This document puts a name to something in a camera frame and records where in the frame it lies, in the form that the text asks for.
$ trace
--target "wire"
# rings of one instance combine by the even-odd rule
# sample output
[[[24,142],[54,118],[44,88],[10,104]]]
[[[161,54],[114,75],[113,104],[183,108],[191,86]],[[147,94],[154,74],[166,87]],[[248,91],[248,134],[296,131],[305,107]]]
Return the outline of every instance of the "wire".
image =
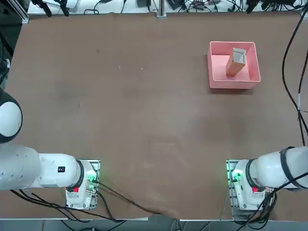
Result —
[[[229,188],[230,188],[230,186],[231,186],[231,183],[232,183],[232,181],[231,181],[231,178],[230,178],[230,183],[229,183],[229,185],[228,185],[228,189],[227,189],[227,193],[226,193],[226,197],[225,197],[225,202],[224,202],[224,204],[223,204],[223,209],[222,209],[222,213],[221,213],[221,217],[220,217],[220,220],[219,220],[219,221],[222,220],[223,214],[224,214],[224,212],[225,212],[226,203],[227,203],[227,199],[228,199],[228,195],[229,195]]]
[[[68,229],[70,229],[71,231],[75,231],[72,227],[68,226],[63,220],[60,220]],[[112,228],[106,230],[106,231],[111,231],[111,230],[114,230],[115,228],[119,227],[120,225],[123,225],[127,220],[124,220],[122,221],[120,224],[117,224],[115,226],[113,226]],[[80,229],[79,231],[87,231],[87,230],[94,230],[94,231],[101,231],[99,230],[98,228],[90,228],[90,227],[87,227],[87,228],[83,228],[83,229]]]
[[[4,44],[2,42],[2,39],[0,38],[0,49],[1,49],[1,52],[0,52],[0,67],[2,66],[2,62],[3,62],[3,54],[4,54]]]
[[[69,227],[63,220],[60,220],[68,229],[71,231],[75,231],[73,228]]]
[[[104,219],[107,219],[107,220],[112,220],[108,217],[104,217],[102,215],[99,215],[99,214],[95,214],[95,213],[91,213],[91,212],[88,212],[88,211],[85,211],[85,210],[80,210],[80,209],[76,209],[76,208],[70,208],[70,207],[63,207],[63,206],[55,206],[55,205],[49,205],[47,203],[43,203],[43,202],[37,202],[37,201],[34,201],[34,200],[31,200],[31,199],[28,199],[22,195],[20,195],[18,192],[16,192],[15,190],[10,190],[12,193],[14,193],[15,195],[17,195],[18,197],[22,198],[23,200],[25,201],[28,201],[28,202],[31,202],[31,203],[34,203],[34,204],[37,204],[37,205],[41,205],[41,206],[44,206],[44,207],[49,207],[49,208],[59,208],[59,209],[69,209],[69,210],[74,210],[74,211],[78,211],[78,212],[81,212],[81,213],[86,213],[86,214],[89,214],[89,215],[93,215],[93,216],[97,216],[97,217],[100,217],[100,218],[104,218]]]
[[[36,201],[36,202],[44,202],[44,203],[46,203],[46,204],[49,204],[50,206],[53,206],[53,205],[55,205],[55,206],[60,206],[60,205],[58,205],[58,204],[50,203],[50,202],[48,202],[48,201],[45,201],[44,199],[40,198],[39,196],[37,196],[36,194],[34,194],[34,193],[32,193],[32,192],[31,192],[31,194],[32,194],[33,196],[37,197],[39,200],[37,200],[37,199],[35,199],[35,198],[32,198],[32,197],[28,196],[27,194],[24,193],[23,190],[19,190],[19,191],[20,191],[20,193],[21,193],[22,195],[24,195],[24,197],[26,197],[26,198],[28,198],[28,199],[30,199],[30,200],[33,200],[33,201]],[[79,222],[82,222],[82,223],[88,223],[88,222],[90,222],[90,220],[84,221],[84,220],[78,219],[71,211],[69,211],[69,210],[66,209],[66,208],[64,208],[64,210],[67,211],[68,213],[70,213],[71,216],[72,216],[73,218],[75,218],[75,220],[72,219],[72,218],[70,218],[67,214],[65,214],[64,212],[62,212],[60,209],[57,209],[57,208],[55,208],[55,209],[58,210],[60,213],[62,213],[64,216],[66,216],[69,220],[72,220],[72,221],[79,221]]]
[[[307,13],[307,10],[308,10],[308,3],[306,3],[305,6],[304,6],[302,16],[301,16],[300,20],[298,21],[298,23],[297,23],[297,25],[296,25],[296,28],[295,28],[295,30],[294,30],[292,36],[291,36],[291,39],[290,39],[290,41],[289,41],[289,43],[288,43],[288,45],[287,45],[287,48],[286,48],[286,50],[285,50],[285,53],[284,53],[284,56],[283,56],[283,60],[282,60],[282,81],[283,81],[284,88],[285,88],[285,90],[286,90],[286,92],[287,92],[289,98],[291,99],[291,101],[292,101],[294,107],[296,108],[296,110],[297,110],[297,112],[298,112],[298,113],[297,113],[297,114],[298,114],[298,120],[301,121],[301,122],[300,122],[300,126],[301,126],[301,123],[303,123],[303,125],[304,125],[304,127],[305,127],[305,130],[306,130],[306,133],[308,134],[308,127],[307,127],[306,122],[305,122],[305,120],[304,120],[304,118],[303,118],[303,116],[302,116],[302,114],[301,114],[301,111],[300,111],[300,102],[298,102],[298,104],[299,104],[299,106],[298,106],[298,105],[296,104],[294,98],[292,97],[292,95],[291,95],[289,89],[288,89],[288,86],[287,86],[286,81],[285,81],[285,75],[284,75],[285,60],[286,60],[288,51],[289,51],[289,49],[290,49],[290,47],[291,47],[291,44],[292,44],[292,42],[293,42],[293,39],[294,39],[294,37],[295,37],[297,31],[298,31],[298,29],[299,29],[299,27],[300,27],[300,25],[301,25],[301,23],[302,23],[302,21],[303,21],[303,19],[304,19],[304,17],[305,17],[305,14]],[[303,134],[302,132],[301,132],[301,135],[302,135],[302,141],[304,141],[304,137],[303,137],[304,134]]]
[[[103,203],[104,203],[104,205],[105,205],[105,207],[106,207],[108,216],[109,216],[112,220],[114,220],[114,221],[116,222],[116,219],[111,215],[111,212],[110,212],[110,210],[109,210],[108,204],[107,204],[105,198],[103,197],[103,195],[102,195],[99,191],[97,191],[96,194],[98,194],[98,195],[101,197],[101,199],[103,200]]]
[[[301,92],[302,83],[303,83],[303,79],[304,79],[304,75],[305,75],[307,61],[308,61],[308,49],[307,49],[307,54],[306,54],[306,58],[305,58],[305,63],[304,63],[302,75],[301,75],[299,85],[298,85],[298,102],[297,102],[298,103],[298,108],[297,108],[298,122],[299,122],[299,128],[300,128],[300,134],[301,134],[301,137],[302,137],[303,146],[305,146],[305,137],[304,137],[303,127],[302,127],[302,121],[300,119],[300,92]]]
[[[120,225],[123,225],[127,220],[124,220],[122,221],[120,224],[116,225],[116,226],[113,226],[112,228],[106,230],[106,231],[111,231],[111,230],[114,230],[115,228],[119,227]]]
[[[119,193],[116,192],[115,190],[111,189],[110,187],[108,187],[107,185],[105,185],[105,184],[103,184],[103,183],[98,182],[97,180],[93,180],[92,182],[93,182],[93,183],[100,184],[101,186],[107,188],[108,190],[110,190],[110,191],[113,192],[114,194],[118,195],[119,197],[121,197],[122,199],[124,199],[125,201],[127,201],[128,203],[131,203],[132,205],[134,205],[134,206],[136,206],[136,207],[142,209],[143,211],[146,211],[146,212],[152,213],[152,214],[159,214],[159,215],[161,214],[161,213],[159,213],[159,212],[156,212],[156,211],[147,209],[147,208],[145,208],[145,207],[142,207],[141,205],[135,203],[134,201],[132,201],[132,200],[130,200],[130,199],[127,199],[125,196],[119,194]]]
[[[85,9],[84,12],[83,12],[83,15],[85,15],[87,11],[93,11],[94,14],[100,14],[100,12],[98,10],[96,10],[97,5],[100,4],[100,3],[103,3],[103,2],[101,2],[101,1],[97,2],[93,9]]]
[[[210,224],[211,223],[212,222],[206,222],[206,225],[202,229],[200,229],[200,231],[204,231],[207,227],[208,227],[208,231],[210,231]]]
[[[124,10],[125,3],[126,3],[126,0],[123,1],[123,7],[122,7],[122,10],[121,10],[121,13],[122,13],[123,10]]]

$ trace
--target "brown tabletop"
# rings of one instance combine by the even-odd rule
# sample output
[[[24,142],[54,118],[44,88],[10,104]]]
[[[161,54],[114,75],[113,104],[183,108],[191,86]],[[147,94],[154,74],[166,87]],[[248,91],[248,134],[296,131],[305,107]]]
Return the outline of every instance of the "brown tabletop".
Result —
[[[14,142],[38,152],[100,159],[103,182],[165,215],[219,219],[226,159],[301,144],[281,75],[298,20],[299,13],[34,18],[21,30],[6,89],[24,113]],[[296,98],[307,34],[303,23],[286,64]],[[261,83],[248,91],[211,90],[210,41],[255,42]],[[303,108],[306,86],[304,80]],[[65,202],[62,189],[36,191]],[[104,194],[117,218],[150,215]],[[0,196],[1,218],[62,217],[10,192]],[[307,207],[307,191],[284,190],[272,219],[307,221]],[[106,215],[102,202],[94,212]],[[224,219],[231,219],[229,201]]]

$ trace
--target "pink tray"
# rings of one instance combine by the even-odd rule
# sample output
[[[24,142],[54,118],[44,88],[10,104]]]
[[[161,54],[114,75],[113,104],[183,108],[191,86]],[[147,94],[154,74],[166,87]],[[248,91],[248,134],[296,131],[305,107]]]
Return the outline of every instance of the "pink tray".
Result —
[[[246,50],[247,65],[234,77],[226,75],[226,64],[233,48]],[[210,42],[207,54],[210,88],[251,89],[261,81],[256,46],[253,42]]]

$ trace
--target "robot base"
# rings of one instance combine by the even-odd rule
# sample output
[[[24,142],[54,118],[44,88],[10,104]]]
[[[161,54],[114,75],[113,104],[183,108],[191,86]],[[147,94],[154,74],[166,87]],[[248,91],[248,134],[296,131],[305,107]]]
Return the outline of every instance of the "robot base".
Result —
[[[232,172],[232,180],[240,210],[257,210],[265,198],[265,190],[258,192],[252,188],[246,177],[248,160],[240,160]]]
[[[81,186],[73,192],[65,191],[66,206],[75,209],[94,209],[97,207],[97,186],[90,180],[99,181],[100,160],[80,160],[84,167]]]

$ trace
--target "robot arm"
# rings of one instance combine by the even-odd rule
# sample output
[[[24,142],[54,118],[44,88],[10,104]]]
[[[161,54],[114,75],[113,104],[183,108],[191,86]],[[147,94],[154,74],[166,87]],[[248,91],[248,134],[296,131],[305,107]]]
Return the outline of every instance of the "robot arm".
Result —
[[[266,188],[279,188],[308,171],[308,147],[288,147],[253,160],[240,160],[232,182],[241,210],[256,210],[265,199]],[[285,186],[308,188],[308,176]]]
[[[10,143],[23,122],[18,102],[0,88],[0,190],[66,188],[66,205],[92,209],[97,205],[99,169],[66,154],[42,154]]]

